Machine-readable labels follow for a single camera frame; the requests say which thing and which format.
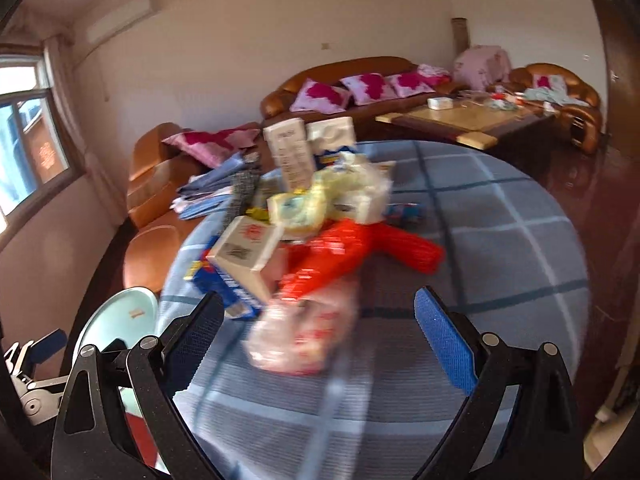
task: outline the pink cushion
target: pink cushion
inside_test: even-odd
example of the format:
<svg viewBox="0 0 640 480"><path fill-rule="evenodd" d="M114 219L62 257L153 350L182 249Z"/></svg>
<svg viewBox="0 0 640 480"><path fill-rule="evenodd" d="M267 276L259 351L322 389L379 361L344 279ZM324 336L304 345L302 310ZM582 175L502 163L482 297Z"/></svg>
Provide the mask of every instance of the pink cushion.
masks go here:
<svg viewBox="0 0 640 480"><path fill-rule="evenodd" d="M307 79L289 111L339 114L346 110L350 96L349 91L344 88L329 86L313 79Z"/></svg>
<svg viewBox="0 0 640 480"><path fill-rule="evenodd" d="M549 88L550 90L566 94L566 81L558 74L554 75L533 75L533 88Z"/></svg>
<svg viewBox="0 0 640 480"><path fill-rule="evenodd" d="M183 130L162 142L188 153L209 168L217 168L235 152L254 146L254 139L259 133L259 129L247 126L220 130L214 134Z"/></svg>
<svg viewBox="0 0 640 480"><path fill-rule="evenodd" d="M435 92L427 83L427 78L418 72L390 75L386 80L394 88L398 97L411 97L412 95Z"/></svg>
<svg viewBox="0 0 640 480"><path fill-rule="evenodd" d="M439 66L431 66L423 63L418 65L416 72L425 78L429 86L442 85L452 81L449 70Z"/></svg>
<svg viewBox="0 0 640 480"><path fill-rule="evenodd" d="M354 75L340 81L351 90L358 106L398 98L389 83L378 73Z"/></svg>

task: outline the clothes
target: clothes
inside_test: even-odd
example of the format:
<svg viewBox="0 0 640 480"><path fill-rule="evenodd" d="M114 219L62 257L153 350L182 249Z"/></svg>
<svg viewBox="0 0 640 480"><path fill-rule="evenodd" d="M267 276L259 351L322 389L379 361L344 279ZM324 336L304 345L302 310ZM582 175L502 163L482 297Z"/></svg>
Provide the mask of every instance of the clothes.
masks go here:
<svg viewBox="0 0 640 480"><path fill-rule="evenodd" d="M227 186L214 193L192 195L190 199L178 197L171 204L171 209L178 213L181 220L191 220L206 216L226 202L232 194L232 187Z"/></svg>
<svg viewBox="0 0 640 480"><path fill-rule="evenodd" d="M241 153L228 158L220 167L201 175L192 182L178 188L181 197L188 198L194 194L214 192L231 184L230 175L236 171L244 170L246 163Z"/></svg>
<svg viewBox="0 0 640 480"><path fill-rule="evenodd" d="M585 101L580 101L580 99L569 97L566 92L562 92L559 89L552 90L551 88L527 88L524 92L524 98L527 101L549 101L561 106L591 106Z"/></svg>
<svg viewBox="0 0 640 480"><path fill-rule="evenodd" d="M222 222L223 232L229 224L234 220L236 216L244 215L247 208L251 207L251 202L254 199L255 190L258 187L260 181L260 173L257 170L244 170L239 171L232 177L233 181L233 198L229 201L225 214L225 219Z"/></svg>
<svg viewBox="0 0 640 480"><path fill-rule="evenodd" d="M509 55L499 46L475 45L458 56L453 81L484 91L496 81L507 81L511 72Z"/></svg>

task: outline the blue cloth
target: blue cloth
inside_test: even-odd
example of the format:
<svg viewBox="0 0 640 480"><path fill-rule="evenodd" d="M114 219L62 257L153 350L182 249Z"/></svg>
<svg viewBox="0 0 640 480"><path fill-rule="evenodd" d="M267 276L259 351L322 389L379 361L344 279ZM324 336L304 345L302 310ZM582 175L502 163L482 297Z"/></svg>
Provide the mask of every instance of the blue cloth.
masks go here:
<svg viewBox="0 0 640 480"><path fill-rule="evenodd" d="M213 196L211 198L205 198L204 200L198 200L193 204L189 204L178 215L180 220L191 220L199 216L206 216L211 214L226 201L229 200L229 194Z"/></svg>
<svg viewBox="0 0 640 480"><path fill-rule="evenodd" d="M556 201L509 164L436 142L363 142L375 162L396 160L391 202L417 203L414 231L446 260L426 276L377 254L361 270L361 319L327 370L289 377L253 368L242 341L251 322L226 320L175 404L227 478L411 478L456 415L450 385L414 319L431 285L480 332L538 348L553 341L574 375L590 294L580 242ZM162 292L156 333L201 298L183 280L224 210L185 241ZM502 401L478 463L497 449L516 391Z"/></svg>
<svg viewBox="0 0 640 480"><path fill-rule="evenodd" d="M236 153L228 158L215 170L198 177L192 182L178 188L178 194L188 198L199 193L213 193L223 187L231 185L232 174L240 170L244 170L245 163L242 160L242 154Z"/></svg>

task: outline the leather armchair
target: leather armchair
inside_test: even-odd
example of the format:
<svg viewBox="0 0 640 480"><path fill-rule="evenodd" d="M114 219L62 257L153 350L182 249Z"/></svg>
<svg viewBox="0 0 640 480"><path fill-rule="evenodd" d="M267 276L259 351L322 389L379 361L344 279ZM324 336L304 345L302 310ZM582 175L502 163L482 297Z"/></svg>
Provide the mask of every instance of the leather armchair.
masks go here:
<svg viewBox="0 0 640 480"><path fill-rule="evenodd" d="M341 114L325 115L318 112L289 112L289 107L293 104L293 101L295 101L298 92L307 78L314 79L321 83L340 85L340 79L351 75L378 72L383 76L389 76L415 70L416 68L417 65L408 59L394 56L362 57L309 68L285 81L262 100L260 103L260 112L264 118L263 126L269 126L270 124L293 117L302 118L305 123L312 123L334 117L349 116L353 118L353 123L356 126L356 135L360 139L365 135L367 130L380 127L380 124L375 121L375 117L378 115L410 110L411 108L425 104L430 97L452 95L468 88L465 84L456 82L446 83L434 88L436 94L420 94L407 98L382 101L366 106L351 106Z"/></svg>
<svg viewBox="0 0 640 480"><path fill-rule="evenodd" d="M257 123L247 126L259 128ZM170 208L177 189L209 168L163 139L180 132L174 123L159 124L138 139L131 156L127 208L139 229L122 269L125 288L145 286L159 294L184 239L202 218L180 220Z"/></svg>
<svg viewBox="0 0 640 480"><path fill-rule="evenodd" d="M515 68L509 74L509 82L502 85L513 92L524 92L533 87L533 75L561 75L567 86L569 97L587 102L588 106L565 105L560 108L559 124L563 135L585 153L594 153L598 148L602 130L600 96L595 89L585 83L570 70L551 63L533 63L523 68ZM583 129L584 138L572 138L571 129L576 125Z"/></svg>

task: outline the red plastic bag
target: red plastic bag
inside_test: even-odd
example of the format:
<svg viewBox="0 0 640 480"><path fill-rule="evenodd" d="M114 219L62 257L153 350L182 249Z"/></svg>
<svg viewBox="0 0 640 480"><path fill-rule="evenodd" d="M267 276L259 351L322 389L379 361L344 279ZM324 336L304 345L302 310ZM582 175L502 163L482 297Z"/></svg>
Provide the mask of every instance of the red plastic bag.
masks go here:
<svg viewBox="0 0 640 480"><path fill-rule="evenodd" d="M373 248L393 256L412 269L431 274L444 259L444 250L417 235L380 223L369 226Z"/></svg>
<svg viewBox="0 0 640 480"><path fill-rule="evenodd" d="M356 270L371 251L370 226L344 219L308 242L308 255L280 282L285 301L299 301L336 278Z"/></svg>

